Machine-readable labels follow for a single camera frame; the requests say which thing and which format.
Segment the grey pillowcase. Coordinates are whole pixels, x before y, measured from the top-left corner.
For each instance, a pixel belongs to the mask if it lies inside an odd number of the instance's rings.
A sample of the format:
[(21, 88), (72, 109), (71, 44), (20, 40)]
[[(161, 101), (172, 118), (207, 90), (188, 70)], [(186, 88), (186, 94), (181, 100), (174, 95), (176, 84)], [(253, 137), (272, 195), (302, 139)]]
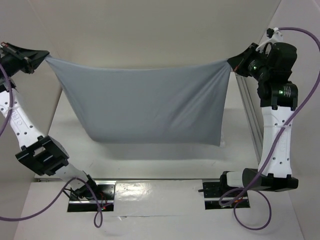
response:
[(76, 117), (94, 141), (221, 143), (231, 68), (226, 60), (157, 69), (115, 69), (47, 57)]

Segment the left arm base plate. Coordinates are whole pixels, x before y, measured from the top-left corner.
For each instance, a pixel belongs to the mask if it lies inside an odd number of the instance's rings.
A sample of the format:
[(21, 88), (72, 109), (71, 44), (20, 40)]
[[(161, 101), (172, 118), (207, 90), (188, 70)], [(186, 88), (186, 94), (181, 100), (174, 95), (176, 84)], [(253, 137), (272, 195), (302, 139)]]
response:
[[(115, 207), (114, 200), (116, 182), (98, 180), (96, 184), (97, 189), (95, 192), (95, 197), (101, 207), (102, 212), (113, 212)], [(97, 202), (89, 191), (89, 198), (76, 195), (75, 191), (71, 188), (65, 189), (64, 192), (68, 197), (68, 213), (89, 213), (98, 211)]]

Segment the white pillow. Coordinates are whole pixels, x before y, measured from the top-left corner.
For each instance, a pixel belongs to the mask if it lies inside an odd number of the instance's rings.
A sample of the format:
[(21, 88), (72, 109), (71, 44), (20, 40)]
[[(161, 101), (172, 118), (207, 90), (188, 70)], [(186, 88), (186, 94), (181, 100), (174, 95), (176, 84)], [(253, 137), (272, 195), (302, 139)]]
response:
[(226, 142), (225, 142), (224, 134), (221, 133), (219, 147), (224, 148), (225, 146), (226, 146)]

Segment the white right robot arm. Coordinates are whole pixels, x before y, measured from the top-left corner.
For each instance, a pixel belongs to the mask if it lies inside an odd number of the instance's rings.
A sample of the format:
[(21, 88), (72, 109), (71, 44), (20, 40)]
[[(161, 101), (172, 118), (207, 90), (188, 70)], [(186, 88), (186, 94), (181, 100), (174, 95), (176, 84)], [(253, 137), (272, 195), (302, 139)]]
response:
[(223, 196), (230, 196), (237, 188), (283, 192), (298, 187), (290, 163), (292, 122), (289, 119), (298, 107), (298, 88), (289, 80), (296, 60), (297, 48), (284, 42), (270, 44), (269, 52), (252, 43), (243, 53), (227, 60), (235, 73), (257, 80), (263, 143), (257, 169), (222, 173), (218, 190)]

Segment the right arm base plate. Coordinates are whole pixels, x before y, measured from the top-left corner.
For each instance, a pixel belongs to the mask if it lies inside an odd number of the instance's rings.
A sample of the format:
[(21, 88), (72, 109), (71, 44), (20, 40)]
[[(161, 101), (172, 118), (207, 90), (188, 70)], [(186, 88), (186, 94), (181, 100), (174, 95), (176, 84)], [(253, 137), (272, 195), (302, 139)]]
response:
[(202, 189), (198, 190), (199, 193), (203, 193), (204, 207), (206, 210), (221, 210), (221, 209), (232, 209), (236, 204), (238, 208), (250, 208), (250, 202), (248, 194), (245, 193), (241, 198), (237, 199), (231, 205), (221, 206), (219, 199), (228, 190), (222, 190), (220, 182), (218, 180), (203, 181)]

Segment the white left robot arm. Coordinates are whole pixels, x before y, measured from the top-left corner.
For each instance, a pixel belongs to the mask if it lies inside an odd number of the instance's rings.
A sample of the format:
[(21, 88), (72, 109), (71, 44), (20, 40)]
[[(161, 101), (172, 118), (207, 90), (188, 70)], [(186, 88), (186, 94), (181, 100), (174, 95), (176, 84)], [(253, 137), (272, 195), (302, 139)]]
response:
[(0, 112), (5, 118), (4, 125), (10, 125), (17, 138), (20, 151), (15, 157), (22, 165), (39, 176), (56, 176), (67, 182), (73, 198), (92, 200), (100, 195), (98, 185), (68, 161), (67, 151), (57, 140), (33, 124), (12, 80), (18, 72), (33, 74), (49, 54), (47, 50), (0, 44)]

